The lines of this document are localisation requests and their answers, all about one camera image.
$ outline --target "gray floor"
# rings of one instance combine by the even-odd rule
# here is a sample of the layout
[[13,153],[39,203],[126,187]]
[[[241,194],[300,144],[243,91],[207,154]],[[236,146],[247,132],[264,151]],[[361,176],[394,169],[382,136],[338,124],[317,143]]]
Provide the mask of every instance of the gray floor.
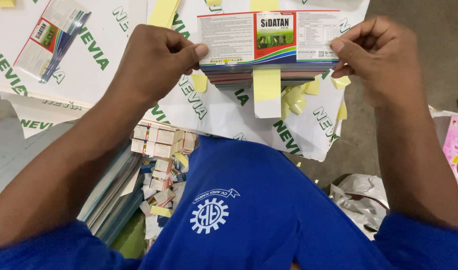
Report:
[[[420,59],[429,104],[457,112],[458,98],[458,0],[372,0],[366,17],[388,15],[418,34]],[[342,136],[324,162],[291,156],[301,170],[318,179],[325,191],[344,174],[379,175],[373,109],[364,102],[357,78],[346,88],[348,120]]]

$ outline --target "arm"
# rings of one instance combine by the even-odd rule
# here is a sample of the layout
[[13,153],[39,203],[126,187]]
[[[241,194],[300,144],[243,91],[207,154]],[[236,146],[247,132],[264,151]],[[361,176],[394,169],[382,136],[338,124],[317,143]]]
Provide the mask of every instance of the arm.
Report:
[[206,53],[175,31],[137,26],[101,100],[0,194],[0,248],[74,221],[137,122]]
[[374,107],[391,211],[458,228],[458,187],[429,114],[415,34],[376,17],[351,28],[331,47],[341,59],[333,77],[358,75]]

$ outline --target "gear logo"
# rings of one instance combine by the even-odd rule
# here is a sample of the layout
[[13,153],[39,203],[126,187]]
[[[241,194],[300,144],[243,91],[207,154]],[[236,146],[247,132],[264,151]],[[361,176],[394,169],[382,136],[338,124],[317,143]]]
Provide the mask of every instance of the gear logo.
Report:
[[229,213],[224,210],[229,206],[222,205],[223,203],[223,200],[217,202],[217,199],[214,198],[212,201],[205,200],[204,205],[198,205],[199,210],[192,211],[194,218],[190,219],[190,223],[194,223],[192,230],[195,231],[197,229],[196,232],[200,234],[205,229],[205,233],[208,234],[211,232],[211,228],[214,230],[219,229],[218,223],[226,223],[224,217],[228,216]]

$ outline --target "blue shirt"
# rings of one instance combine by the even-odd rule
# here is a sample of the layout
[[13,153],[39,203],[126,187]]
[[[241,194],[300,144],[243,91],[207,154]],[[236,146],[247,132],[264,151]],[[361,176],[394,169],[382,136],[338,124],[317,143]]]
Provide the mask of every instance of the blue shirt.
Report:
[[200,137],[181,202],[141,260],[84,223],[0,250],[0,269],[458,270],[458,231],[393,213],[368,238],[280,152]]

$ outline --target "hand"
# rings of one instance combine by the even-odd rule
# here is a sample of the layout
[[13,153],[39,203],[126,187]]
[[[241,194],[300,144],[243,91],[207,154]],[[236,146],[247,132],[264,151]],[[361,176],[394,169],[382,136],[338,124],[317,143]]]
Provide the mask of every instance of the hand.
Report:
[[183,74],[199,69],[207,46],[194,45],[176,31],[140,24],[136,26],[119,68],[107,90],[116,99],[154,107]]
[[387,17],[374,17],[334,39],[331,48],[340,59],[332,76],[359,76],[371,106],[426,102],[416,35],[410,29]]

